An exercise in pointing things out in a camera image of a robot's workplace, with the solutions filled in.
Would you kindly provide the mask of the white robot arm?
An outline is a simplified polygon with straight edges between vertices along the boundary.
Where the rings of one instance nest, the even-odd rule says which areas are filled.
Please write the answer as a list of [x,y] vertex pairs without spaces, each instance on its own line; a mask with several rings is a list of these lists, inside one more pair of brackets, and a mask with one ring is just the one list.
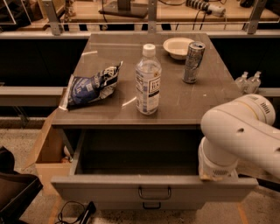
[[209,109],[201,118],[204,135],[198,149],[199,177],[222,180],[245,159],[280,178],[280,130],[273,105],[259,94],[246,94]]

